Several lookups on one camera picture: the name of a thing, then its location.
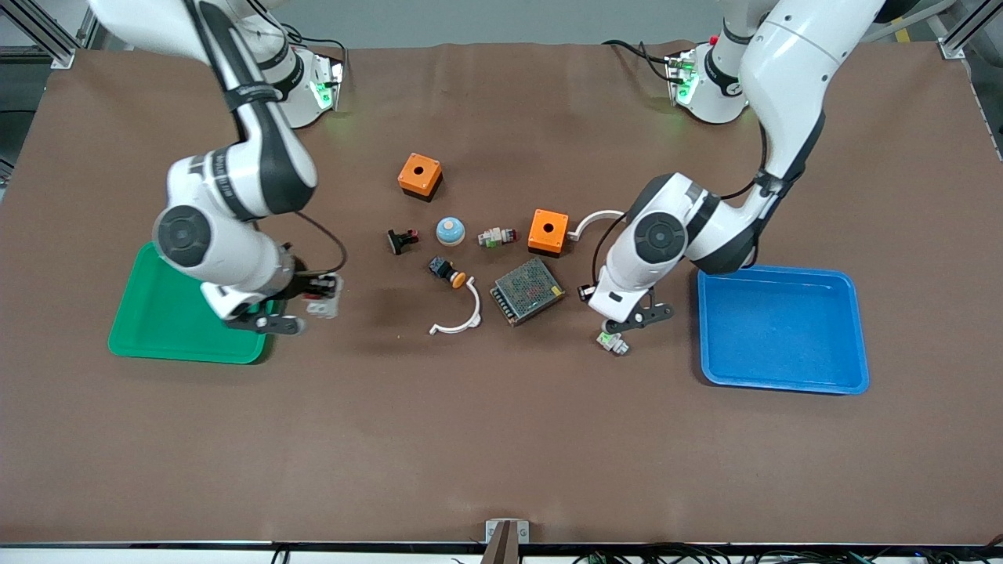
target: white curved bracket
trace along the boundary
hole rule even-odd
[[[615,220],[619,219],[620,216],[624,215],[623,212],[618,212],[616,210],[603,210],[601,212],[595,212],[585,216],[585,219],[579,222],[578,228],[575,231],[568,232],[569,241],[578,241],[579,237],[582,236],[582,232],[585,228],[589,227],[589,224],[599,220]]]
[[[457,325],[455,327],[443,327],[441,325],[432,325],[431,329],[428,329],[429,335],[434,335],[436,332],[446,333],[452,335],[455,333],[462,333],[463,331],[469,329],[470,327],[476,327],[480,324],[480,294],[477,293],[477,289],[473,287],[473,277],[466,279],[466,288],[470,290],[473,294],[473,315],[466,320],[462,325]]]

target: brown mat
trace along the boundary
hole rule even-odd
[[[233,126],[208,68],[80,52],[52,75],[0,206],[0,540],[466,540],[518,516],[534,540],[980,543],[1003,528],[1000,164],[965,70],[932,43],[864,45],[760,262],[831,268],[860,293],[872,384],[858,397],[709,385],[693,270],[678,317],[614,358],[571,297],[517,329],[424,272],[434,254],[491,282],[524,245],[387,251],[624,208],[682,171],[718,193],[755,171],[754,116],[711,126],[609,47],[446,45],[352,53],[343,112],[301,132],[307,211],[351,256],[342,315],[261,365],[112,356],[105,343],[176,160]],[[431,204],[395,177],[439,159]],[[336,250],[296,218],[263,228],[315,266]],[[589,279],[602,229],[548,259]],[[294,304],[302,311],[301,302]]]

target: blue tray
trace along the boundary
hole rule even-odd
[[[832,270],[697,275],[700,360],[721,385],[858,394],[870,384],[857,290]]]

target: black cable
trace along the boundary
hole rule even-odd
[[[342,268],[344,268],[345,263],[348,262],[348,249],[345,249],[345,244],[341,242],[341,239],[338,239],[338,237],[335,234],[331,233],[326,227],[324,227],[321,224],[317,223],[310,216],[304,214],[303,212],[293,212],[293,213],[295,213],[297,216],[299,216],[300,218],[302,218],[303,221],[305,221],[305,222],[309,223],[310,225],[316,227],[324,235],[327,235],[328,238],[331,239],[331,241],[334,241],[335,245],[337,245],[338,249],[341,251],[341,262],[339,262],[338,265],[335,266],[334,268],[331,268],[331,269],[328,269],[328,270],[322,271],[322,272],[325,272],[326,274],[331,274],[332,272],[338,272],[339,270],[341,270]]]
[[[641,49],[641,52],[644,54],[644,60],[645,60],[645,62],[648,63],[648,66],[651,68],[651,71],[654,72],[656,76],[658,76],[662,80],[665,80],[666,82],[672,82],[673,84],[682,84],[684,82],[682,78],[675,78],[675,77],[669,76],[667,74],[662,74],[658,70],[658,68],[655,67],[655,63],[652,62],[652,60],[651,60],[651,58],[652,58],[651,55],[648,54],[648,49],[646,49],[644,47],[644,41],[641,41],[640,43],[638,43],[638,48]]]
[[[760,148],[759,171],[761,171],[766,166],[766,129],[762,127],[762,123],[759,123],[759,148]],[[738,198],[742,194],[745,194],[749,190],[752,190],[753,186],[755,186],[755,179],[750,180],[749,183],[745,185],[745,188],[739,190],[738,192],[733,192],[727,196],[722,196],[721,200],[731,200],[732,198]]]
[[[979,560],[982,564],[990,564],[988,558],[980,554],[976,554],[973,550],[968,548],[962,549],[962,557],[960,560],[964,560],[966,562],[975,562],[976,560]]]
[[[619,224],[620,222],[624,221],[624,218],[626,218],[626,217],[627,217],[627,214],[625,213],[622,216],[620,216],[619,218],[617,218],[617,221],[611,223],[610,227],[606,228],[606,233],[604,233],[603,236],[599,238],[599,243],[596,243],[596,251],[594,253],[592,253],[592,285],[593,286],[598,286],[599,285],[599,275],[596,273],[596,262],[599,261],[599,250],[603,247],[603,243],[606,241],[606,238],[610,236],[610,233],[613,233],[613,228],[615,228],[617,226],[617,224]]]
[[[712,546],[685,543],[658,543],[649,546],[654,549],[668,549],[672,555],[679,555],[679,558],[672,564],[679,564],[687,558],[692,558],[697,564],[703,564],[700,560],[701,556],[707,559],[708,564],[721,564],[717,560],[718,557],[723,558],[725,564],[730,563],[727,555]]]
[[[892,550],[892,547],[891,546],[887,546],[887,547],[883,548],[881,550],[881,552],[879,552],[878,554],[872,556],[871,558],[868,558],[868,560],[870,560],[871,562],[874,562],[874,561],[878,560],[879,558],[881,558],[882,556],[884,556],[885,553],[888,552],[888,551],[890,551],[890,550]]]
[[[640,49],[638,49],[634,45],[631,45],[630,43],[628,43],[626,41],[621,41],[619,39],[610,39],[609,41],[603,41],[602,44],[603,45],[614,45],[614,46],[617,46],[617,47],[623,47],[623,48],[627,49],[628,51],[634,53],[635,55],[637,55],[639,57],[647,58],[648,60],[650,60],[652,62],[661,62],[661,63],[665,62],[665,58],[664,57],[678,56],[679,54],[681,54],[683,52],[683,51],[676,51],[674,53],[668,53],[664,57],[656,57],[654,55],[647,54],[647,52],[642,52]]]
[[[285,553],[285,554],[282,557],[282,564],[289,564],[289,553],[290,552],[292,552],[292,551],[289,550],[289,546],[288,545],[279,545],[279,547],[275,549],[275,552],[272,553],[272,564],[275,564],[276,561],[278,561],[278,559],[279,559],[279,555],[283,554],[283,553]]]
[[[782,564],[847,564],[850,560],[850,555],[832,555],[823,556],[817,552],[798,552],[793,550],[770,550],[764,552],[753,559],[754,564],[759,564],[762,558],[768,556],[786,556]]]
[[[300,30],[296,29],[296,27],[294,27],[291,24],[282,22],[276,24],[275,21],[273,21],[270,15],[268,14],[268,11],[265,9],[265,7],[261,5],[259,0],[246,0],[246,2],[248,3],[249,6],[251,6],[251,8],[255,12],[258,13],[259,16],[261,16],[268,23],[272,24],[272,27],[281,31],[282,34],[285,35],[286,38],[289,39],[289,42],[292,43],[293,45],[304,46],[304,42],[306,41],[309,41],[311,43],[331,43],[337,45],[338,48],[341,49],[342,57],[344,57],[345,59],[345,64],[348,64],[348,49],[345,48],[345,45],[341,41],[338,41],[337,39],[317,39],[314,37],[304,37],[303,34],[300,33]]]

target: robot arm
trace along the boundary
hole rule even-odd
[[[206,49],[181,0],[89,0],[101,24],[140,49],[201,60]],[[335,108],[343,78],[341,61],[291,46],[268,10],[285,0],[200,0],[213,5],[244,40],[252,66],[280,94],[289,124],[302,127]]]
[[[589,305],[614,322],[643,319],[638,302],[685,256],[711,274],[748,262],[777,204],[804,172],[821,132],[825,89],[882,0],[781,0],[758,27],[738,74],[769,159],[734,208],[680,174],[651,181],[626,214]]]
[[[111,6],[117,0],[93,1],[100,5],[98,17],[114,21],[121,15]],[[130,4],[117,7],[127,11]],[[302,322],[295,317],[250,312],[276,296],[309,292],[336,298],[340,289],[336,275],[303,272],[306,267],[284,246],[252,227],[260,218],[303,209],[317,185],[313,161],[278,106],[282,93],[265,80],[233,14],[215,2],[157,1],[145,7],[171,29],[170,37],[147,44],[209,64],[239,133],[234,145],[171,167],[168,207],[153,228],[156,250],[177,270],[204,281],[207,302],[231,326],[298,333]],[[126,20],[119,20],[120,30]]]
[[[702,43],[680,53],[669,70],[681,83],[670,83],[672,101],[708,123],[726,123],[745,107],[738,66],[766,12],[777,0],[718,0],[724,21],[714,44]]]

